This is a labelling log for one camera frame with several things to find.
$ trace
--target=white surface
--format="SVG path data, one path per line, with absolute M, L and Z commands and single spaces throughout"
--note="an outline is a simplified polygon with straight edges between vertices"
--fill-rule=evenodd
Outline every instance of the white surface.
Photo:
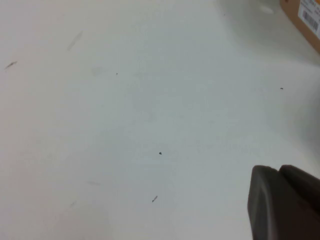
M 320 177 L 275 0 L 1 0 L 0 32 L 2 240 L 249 240 L 254 165 Z

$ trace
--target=white desk surface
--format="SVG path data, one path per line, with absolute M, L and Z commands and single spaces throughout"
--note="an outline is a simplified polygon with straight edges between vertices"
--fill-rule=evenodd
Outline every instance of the white desk surface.
M 268 4 L 1 0 L 0 238 L 252 239 L 254 165 L 320 177 L 320 57 Z

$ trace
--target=white label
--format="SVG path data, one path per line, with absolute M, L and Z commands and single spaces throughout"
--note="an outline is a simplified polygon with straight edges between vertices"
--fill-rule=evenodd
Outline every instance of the white label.
M 298 16 L 320 39 L 320 5 L 315 0 L 300 0 Z

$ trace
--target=cardboard box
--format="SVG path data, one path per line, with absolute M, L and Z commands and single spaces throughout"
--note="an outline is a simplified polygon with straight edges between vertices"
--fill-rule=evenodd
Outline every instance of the cardboard box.
M 320 53 L 320 0 L 280 0 L 296 28 Z

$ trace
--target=dark plastic object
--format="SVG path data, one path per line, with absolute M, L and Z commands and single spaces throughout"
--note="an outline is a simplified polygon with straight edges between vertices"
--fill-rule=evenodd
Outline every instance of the dark plastic object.
M 253 240 L 320 240 L 320 180 L 294 166 L 255 166 L 247 207 Z

